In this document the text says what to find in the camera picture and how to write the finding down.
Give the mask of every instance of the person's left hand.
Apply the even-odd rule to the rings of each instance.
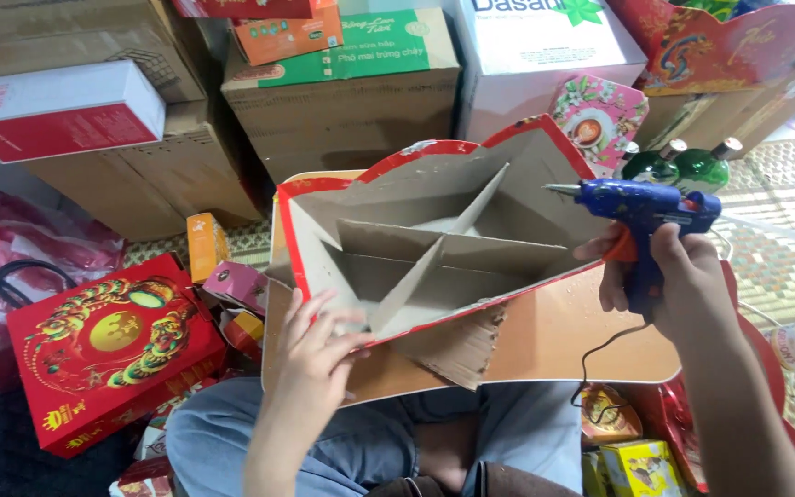
[[[281,463],[299,470],[302,458],[346,398],[346,382],[354,361],[368,350],[351,352],[374,341],[372,333],[331,337],[338,323],[364,323],[363,311],[326,312],[310,324],[322,306],[336,295],[326,291],[302,304],[293,291],[277,351],[277,382],[266,392],[265,407],[253,429],[250,458],[280,454]]]

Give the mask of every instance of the person's right hand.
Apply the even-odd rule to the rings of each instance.
[[[618,239],[615,223],[597,239],[573,251],[579,259],[602,256]],[[703,338],[708,333],[737,330],[737,316],[729,298],[716,247],[703,234],[679,240],[679,225],[660,226],[650,239],[653,258],[664,275],[664,299],[654,309],[658,331],[675,344]],[[600,286],[603,311],[627,311],[624,275],[630,264],[608,261]]]

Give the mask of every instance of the glue gun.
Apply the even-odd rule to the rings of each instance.
[[[636,262],[624,280],[628,311],[652,322],[652,308],[662,298],[664,276],[649,251],[649,237],[664,223],[677,223],[679,236],[707,232],[723,206],[720,199],[701,192],[686,197],[674,186],[623,179],[594,179],[578,185],[546,185],[549,190],[572,196],[591,214],[615,220],[627,230],[604,260]]]

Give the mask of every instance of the gold circle emblem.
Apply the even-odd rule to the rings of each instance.
[[[115,352],[137,340],[143,323],[131,311],[120,311],[101,319],[88,337],[91,346],[102,352]]]

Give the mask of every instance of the lap desk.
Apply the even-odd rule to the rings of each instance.
[[[363,171],[304,173],[295,179],[353,179]],[[273,265],[289,262],[281,219],[272,219]],[[605,313],[600,309],[598,287],[602,266],[560,279],[510,301],[507,318],[484,379],[486,382],[519,380],[580,380],[581,356],[613,334],[639,325],[639,316]],[[291,291],[270,283],[263,345],[262,383],[268,389],[277,375],[277,341]],[[388,343],[371,349],[372,356],[359,361],[351,372],[346,404],[373,401],[404,393],[452,384],[409,359],[393,352]],[[679,371],[673,345],[649,326],[622,337],[587,360],[588,379],[611,382],[660,383]]]

